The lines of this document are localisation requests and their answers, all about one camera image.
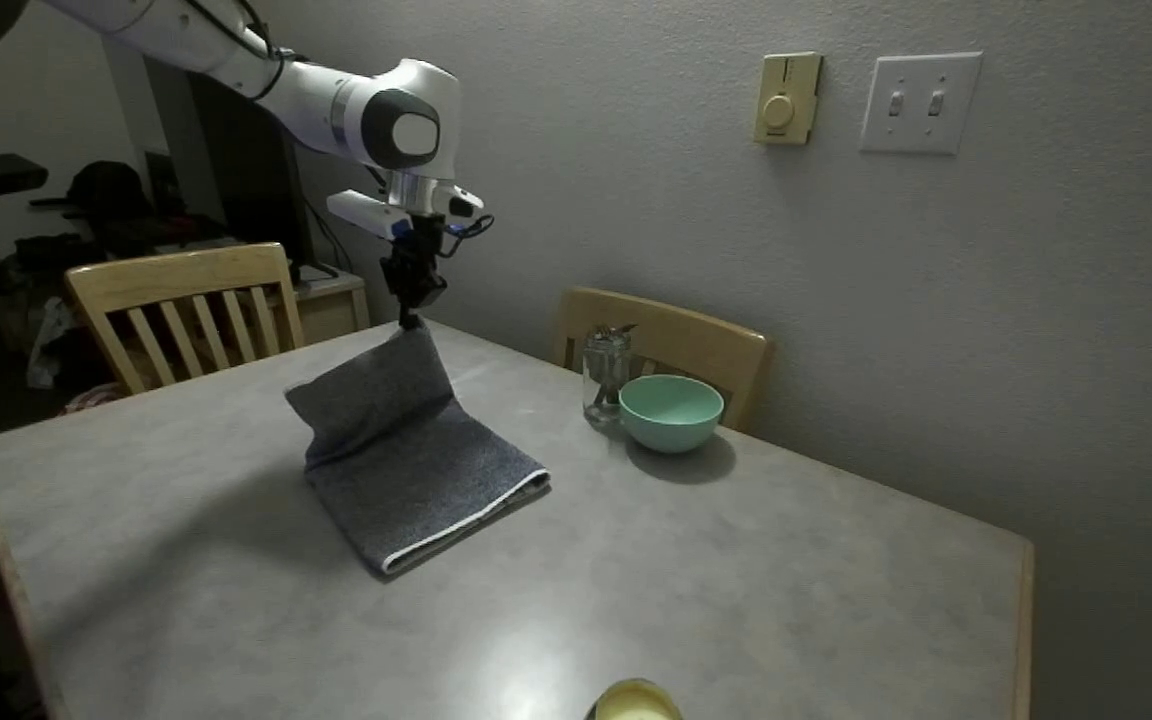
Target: green bowl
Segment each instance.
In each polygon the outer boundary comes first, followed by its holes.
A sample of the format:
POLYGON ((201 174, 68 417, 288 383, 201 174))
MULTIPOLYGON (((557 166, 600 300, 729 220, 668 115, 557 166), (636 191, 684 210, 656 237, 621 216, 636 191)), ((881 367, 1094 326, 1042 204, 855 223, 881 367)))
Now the green bowl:
POLYGON ((621 387, 621 426, 653 450, 700 447, 726 406, 726 395, 698 375, 636 375, 621 387))

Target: white wall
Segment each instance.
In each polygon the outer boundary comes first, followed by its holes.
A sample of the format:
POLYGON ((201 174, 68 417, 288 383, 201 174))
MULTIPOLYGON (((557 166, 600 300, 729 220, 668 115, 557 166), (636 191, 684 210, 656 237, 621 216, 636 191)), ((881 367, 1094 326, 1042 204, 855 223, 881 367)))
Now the white wall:
POLYGON ((341 68, 465 81, 459 173, 502 223, 436 314, 543 350, 559 288, 597 278, 770 326, 763 434, 1042 543, 1042 715, 1152 715, 1152 4, 269 17, 341 68), (828 57, 817 142, 758 147, 762 51, 799 48, 828 57), (955 48, 988 51, 961 157, 865 157, 872 57, 955 48))
POLYGON ((0 196, 0 250, 21 237, 71 230, 59 210, 34 210, 37 196, 63 196, 90 158, 140 166, 103 38, 48 4, 27 4, 0 38, 0 153, 48 166, 37 191, 0 196))

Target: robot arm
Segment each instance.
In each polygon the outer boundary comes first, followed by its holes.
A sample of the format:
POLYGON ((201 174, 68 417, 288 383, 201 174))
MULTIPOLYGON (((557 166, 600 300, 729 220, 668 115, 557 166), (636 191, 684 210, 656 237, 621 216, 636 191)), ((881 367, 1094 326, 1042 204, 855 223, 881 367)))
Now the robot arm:
POLYGON ((491 216, 455 185, 459 81, 423 58, 354 74, 278 48, 248 0, 48 0, 79 23, 173 68, 213 74, 269 108, 300 142, 365 165, 383 196, 335 191, 329 210, 392 241, 387 291, 405 326, 444 278, 444 237, 482 237, 491 216))

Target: white table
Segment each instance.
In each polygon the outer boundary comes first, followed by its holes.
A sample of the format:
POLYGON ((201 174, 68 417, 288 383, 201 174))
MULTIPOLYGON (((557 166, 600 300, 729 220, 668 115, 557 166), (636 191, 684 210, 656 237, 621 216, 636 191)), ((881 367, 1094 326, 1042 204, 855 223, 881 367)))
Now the white table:
POLYGON ((581 375, 452 326, 465 406, 553 491, 381 585, 300 484, 286 387, 387 332, 0 434, 55 715, 581 720, 621 677, 694 720, 1030 715, 1030 540, 741 433, 626 447, 581 375))

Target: chair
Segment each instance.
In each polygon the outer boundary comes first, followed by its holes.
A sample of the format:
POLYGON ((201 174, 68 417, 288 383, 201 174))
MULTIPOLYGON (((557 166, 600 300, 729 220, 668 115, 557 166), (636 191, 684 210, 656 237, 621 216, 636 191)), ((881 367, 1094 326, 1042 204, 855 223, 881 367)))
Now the chair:
POLYGON ((300 349, 300 309, 281 242, 84 262, 63 278, 128 390, 227 367, 233 357, 248 362, 300 349))
POLYGON ((571 288, 559 305, 557 360, 581 367, 581 343, 600 323, 636 323, 633 350, 646 371, 700 375, 726 390, 726 425, 747 433, 763 387, 770 334, 694 309, 626 296, 610 288, 571 288))

